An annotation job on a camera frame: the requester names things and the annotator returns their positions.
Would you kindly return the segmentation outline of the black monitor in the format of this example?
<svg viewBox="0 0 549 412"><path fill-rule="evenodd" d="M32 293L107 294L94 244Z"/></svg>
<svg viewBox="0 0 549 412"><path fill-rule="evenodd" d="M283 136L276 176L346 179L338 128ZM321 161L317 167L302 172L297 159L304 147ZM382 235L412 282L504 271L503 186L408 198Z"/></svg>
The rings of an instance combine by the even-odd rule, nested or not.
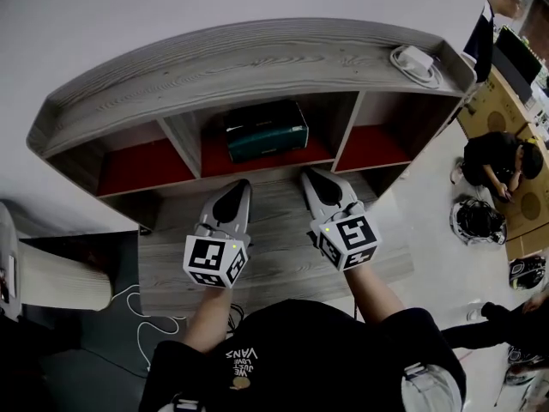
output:
<svg viewBox="0 0 549 412"><path fill-rule="evenodd" d="M502 27L494 44L492 64L527 106L533 96L532 83L541 71L540 60L507 27Z"/></svg>

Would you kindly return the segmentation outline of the dark green cardboard box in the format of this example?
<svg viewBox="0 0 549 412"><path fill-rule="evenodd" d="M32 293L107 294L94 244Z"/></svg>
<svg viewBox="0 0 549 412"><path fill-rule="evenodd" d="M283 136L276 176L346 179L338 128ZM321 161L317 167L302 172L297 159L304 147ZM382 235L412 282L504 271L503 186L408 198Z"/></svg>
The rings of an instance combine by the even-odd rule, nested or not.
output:
<svg viewBox="0 0 549 412"><path fill-rule="evenodd" d="M233 163L306 148L309 127L299 104L277 100L231 110L223 119Z"/></svg>

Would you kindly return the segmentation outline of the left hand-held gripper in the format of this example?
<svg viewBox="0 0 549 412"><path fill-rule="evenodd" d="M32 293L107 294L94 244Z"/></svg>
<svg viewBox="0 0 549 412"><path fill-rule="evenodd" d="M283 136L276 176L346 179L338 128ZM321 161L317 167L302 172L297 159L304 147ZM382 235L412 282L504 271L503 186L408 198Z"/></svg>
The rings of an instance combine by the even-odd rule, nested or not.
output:
<svg viewBox="0 0 549 412"><path fill-rule="evenodd" d="M200 223L185 240L183 270L198 285L231 289L249 260L250 182L234 181L202 207Z"/></svg>

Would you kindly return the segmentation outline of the black printed t-shirt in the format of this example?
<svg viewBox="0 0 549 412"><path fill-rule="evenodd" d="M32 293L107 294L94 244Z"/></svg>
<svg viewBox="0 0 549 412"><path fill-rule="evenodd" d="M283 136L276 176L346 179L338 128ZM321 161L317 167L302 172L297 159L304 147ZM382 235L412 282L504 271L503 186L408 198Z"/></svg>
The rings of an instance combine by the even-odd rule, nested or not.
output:
<svg viewBox="0 0 549 412"><path fill-rule="evenodd" d="M285 300L246 317L203 354L154 351L139 412L447 412L466 376L421 308L366 324L320 302Z"/></svg>

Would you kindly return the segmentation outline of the cream ribbed cushion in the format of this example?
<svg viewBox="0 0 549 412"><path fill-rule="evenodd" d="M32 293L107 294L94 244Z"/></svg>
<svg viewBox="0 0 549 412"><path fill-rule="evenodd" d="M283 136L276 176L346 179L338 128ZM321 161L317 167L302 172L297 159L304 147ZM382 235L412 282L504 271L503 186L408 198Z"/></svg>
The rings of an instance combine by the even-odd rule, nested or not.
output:
<svg viewBox="0 0 549 412"><path fill-rule="evenodd" d="M20 244L21 302L30 306L100 311L111 303L108 275L93 267Z"/></svg>

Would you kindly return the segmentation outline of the white grey device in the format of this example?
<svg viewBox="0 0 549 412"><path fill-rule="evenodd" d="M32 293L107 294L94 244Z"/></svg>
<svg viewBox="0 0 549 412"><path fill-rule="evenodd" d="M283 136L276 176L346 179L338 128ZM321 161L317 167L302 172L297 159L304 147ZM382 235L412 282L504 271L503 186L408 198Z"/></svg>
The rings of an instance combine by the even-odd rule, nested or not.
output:
<svg viewBox="0 0 549 412"><path fill-rule="evenodd" d="M18 242L13 218L0 202L0 312L12 320L21 313Z"/></svg>

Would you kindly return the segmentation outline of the person's right forearm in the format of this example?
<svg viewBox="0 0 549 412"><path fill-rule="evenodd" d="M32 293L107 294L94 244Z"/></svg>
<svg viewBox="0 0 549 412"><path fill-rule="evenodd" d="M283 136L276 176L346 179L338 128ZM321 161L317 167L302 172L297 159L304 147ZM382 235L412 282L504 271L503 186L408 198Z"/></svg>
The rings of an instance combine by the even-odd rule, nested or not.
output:
<svg viewBox="0 0 549 412"><path fill-rule="evenodd" d="M379 324L405 306L368 264L344 271L357 307L365 321Z"/></svg>

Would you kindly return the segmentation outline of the black white helmet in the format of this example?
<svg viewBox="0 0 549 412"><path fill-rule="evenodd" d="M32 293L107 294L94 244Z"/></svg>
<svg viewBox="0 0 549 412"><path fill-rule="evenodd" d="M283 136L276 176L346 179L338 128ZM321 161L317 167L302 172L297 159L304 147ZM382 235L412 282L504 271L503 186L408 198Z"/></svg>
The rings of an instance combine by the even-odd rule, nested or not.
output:
<svg viewBox="0 0 549 412"><path fill-rule="evenodd" d="M540 284L546 274L546 259L535 255L518 258L510 264L509 285L515 290L529 290Z"/></svg>
<svg viewBox="0 0 549 412"><path fill-rule="evenodd" d="M530 383L536 372L549 364L549 360L543 355L526 353L517 347L509 346L507 363L504 385L520 386Z"/></svg>
<svg viewBox="0 0 549 412"><path fill-rule="evenodd" d="M507 240L504 215L478 198L466 197L454 203L449 214L449 225L465 245L504 245Z"/></svg>

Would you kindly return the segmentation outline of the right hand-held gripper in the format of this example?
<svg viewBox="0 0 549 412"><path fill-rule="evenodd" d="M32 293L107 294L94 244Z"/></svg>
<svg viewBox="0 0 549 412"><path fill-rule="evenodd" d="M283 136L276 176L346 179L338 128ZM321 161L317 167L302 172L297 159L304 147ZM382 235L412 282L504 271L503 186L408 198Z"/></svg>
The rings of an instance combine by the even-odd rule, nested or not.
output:
<svg viewBox="0 0 549 412"><path fill-rule="evenodd" d="M371 214L344 178L315 167L300 174L313 245L338 271L370 262L382 244Z"/></svg>

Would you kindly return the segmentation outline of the person's left forearm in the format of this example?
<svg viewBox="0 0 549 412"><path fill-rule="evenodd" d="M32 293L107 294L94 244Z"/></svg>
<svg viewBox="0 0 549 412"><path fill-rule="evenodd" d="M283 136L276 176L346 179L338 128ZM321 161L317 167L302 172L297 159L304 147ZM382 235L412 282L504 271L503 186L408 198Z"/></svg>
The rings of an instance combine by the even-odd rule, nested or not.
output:
<svg viewBox="0 0 549 412"><path fill-rule="evenodd" d="M183 344L206 354L226 339L232 290L206 287L188 326Z"/></svg>

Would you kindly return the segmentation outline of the grey wooden shelf desk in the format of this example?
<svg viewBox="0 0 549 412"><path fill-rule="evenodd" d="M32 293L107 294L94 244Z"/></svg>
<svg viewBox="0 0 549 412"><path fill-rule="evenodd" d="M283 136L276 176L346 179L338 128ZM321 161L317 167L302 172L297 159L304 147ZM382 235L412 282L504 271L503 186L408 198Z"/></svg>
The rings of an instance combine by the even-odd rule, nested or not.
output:
<svg viewBox="0 0 549 412"><path fill-rule="evenodd" d="M401 45L434 59L440 88L424 88L390 63ZM199 289L183 270L185 238L216 189L249 180L251 258L234 296L252 312L349 293L308 237L302 168L340 174L372 206L474 80L460 53L429 33L323 18L240 22L164 39L78 76L45 98L27 146L138 225L141 305L150 315L194 310ZM277 100L299 104L306 148L233 163L224 117Z"/></svg>

